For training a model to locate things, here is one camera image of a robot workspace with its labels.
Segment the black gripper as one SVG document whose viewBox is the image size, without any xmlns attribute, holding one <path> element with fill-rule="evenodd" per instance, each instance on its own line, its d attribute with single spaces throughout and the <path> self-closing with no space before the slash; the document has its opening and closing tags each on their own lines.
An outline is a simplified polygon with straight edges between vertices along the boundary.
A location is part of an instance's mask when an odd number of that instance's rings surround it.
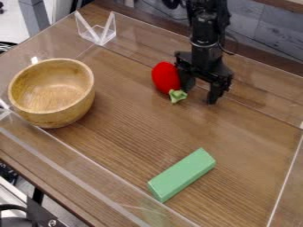
<svg viewBox="0 0 303 227">
<path fill-rule="evenodd" d="M 207 81 L 211 84 L 207 104 L 214 105 L 225 92 L 230 91 L 234 79 L 234 72 L 223 62 L 222 45 L 192 45 L 191 51 L 176 51 L 174 55 L 182 90 L 188 92 L 194 88 L 197 78 Z"/>
</svg>

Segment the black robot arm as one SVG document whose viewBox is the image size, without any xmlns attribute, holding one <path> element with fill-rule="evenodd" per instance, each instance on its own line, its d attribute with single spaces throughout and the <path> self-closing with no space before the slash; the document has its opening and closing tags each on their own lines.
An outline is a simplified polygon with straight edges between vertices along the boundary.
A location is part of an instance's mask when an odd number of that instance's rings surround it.
<svg viewBox="0 0 303 227">
<path fill-rule="evenodd" d="M 207 103 L 214 105 L 230 90 L 234 71 L 225 64 L 225 32 L 231 14 L 226 0 L 187 0 L 191 50 L 175 52 L 182 90 L 188 92 L 201 79 L 210 83 Z"/>
</svg>

